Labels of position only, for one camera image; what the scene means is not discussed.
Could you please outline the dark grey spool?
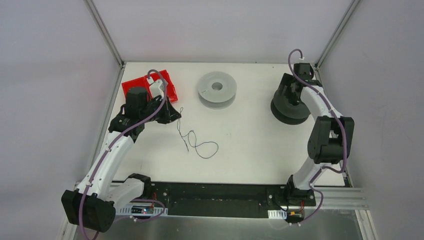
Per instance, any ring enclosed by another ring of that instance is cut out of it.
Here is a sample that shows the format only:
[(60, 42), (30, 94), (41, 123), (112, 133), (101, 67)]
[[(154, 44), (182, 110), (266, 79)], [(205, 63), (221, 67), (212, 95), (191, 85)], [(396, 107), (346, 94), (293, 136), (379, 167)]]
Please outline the dark grey spool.
[(283, 87), (281, 80), (271, 100), (270, 109), (272, 114), (277, 120), (288, 125), (304, 123), (311, 114), (308, 107), (302, 101), (298, 105), (290, 104), (283, 95)]

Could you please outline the white perforated spool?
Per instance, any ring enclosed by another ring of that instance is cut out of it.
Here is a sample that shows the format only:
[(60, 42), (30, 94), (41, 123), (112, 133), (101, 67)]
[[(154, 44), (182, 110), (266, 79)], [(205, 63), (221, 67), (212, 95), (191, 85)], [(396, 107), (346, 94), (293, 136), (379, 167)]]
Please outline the white perforated spool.
[(212, 71), (203, 75), (196, 85), (199, 101), (207, 108), (221, 110), (236, 98), (237, 83), (228, 73)]

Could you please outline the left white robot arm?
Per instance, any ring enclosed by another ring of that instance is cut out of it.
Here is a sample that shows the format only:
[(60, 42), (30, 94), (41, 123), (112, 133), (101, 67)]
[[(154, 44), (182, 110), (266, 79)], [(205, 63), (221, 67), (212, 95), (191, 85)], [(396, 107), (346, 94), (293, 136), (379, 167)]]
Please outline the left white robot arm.
[(131, 88), (116, 117), (110, 121), (106, 142), (94, 164), (75, 190), (65, 190), (61, 202), (68, 221), (82, 228), (106, 232), (117, 211), (134, 199), (152, 198), (151, 178), (132, 173), (110, 190), (113, 178), (126, 154), (135, 145), (145, 124), (169, 124), (181, 118), (171, 105), (165, 87)]

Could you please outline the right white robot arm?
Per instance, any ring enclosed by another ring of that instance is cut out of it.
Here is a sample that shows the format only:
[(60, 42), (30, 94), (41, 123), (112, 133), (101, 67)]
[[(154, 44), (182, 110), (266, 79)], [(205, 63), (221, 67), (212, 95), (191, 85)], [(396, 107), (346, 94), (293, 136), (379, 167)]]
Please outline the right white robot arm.
[(307, 142), (308, 157), (282, 190), (282, 201), (292, 206), (315, 206), (314, 183), (350, 154), (355, 122), (334, 109), (321, 83), (313, 79), (309, 63), (296, 63), (282, 76), (271, 101), (274, 116), (282, 123), (299, 125), (309, 117), (315, 123)]

